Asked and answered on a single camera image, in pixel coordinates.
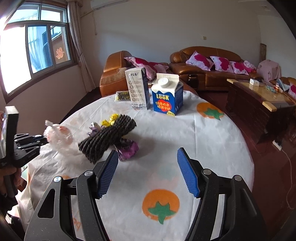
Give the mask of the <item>person's left hand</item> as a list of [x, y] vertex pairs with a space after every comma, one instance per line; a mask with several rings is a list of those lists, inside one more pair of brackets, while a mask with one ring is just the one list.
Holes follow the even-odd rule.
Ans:
[[22, 185], [21, 168], [5, 166], [1, 168], [1, 195], [7, 197], [15, 196], [15, 189]]

